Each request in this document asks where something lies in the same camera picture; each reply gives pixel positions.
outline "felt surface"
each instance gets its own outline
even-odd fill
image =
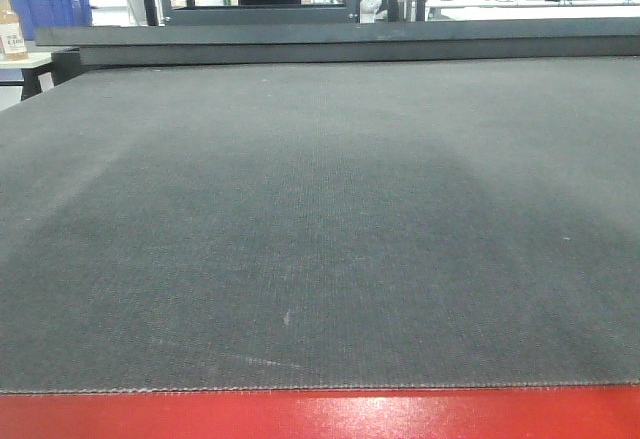
[[[0,114],[0,391],[637,383],[635,58],[111,70]]]

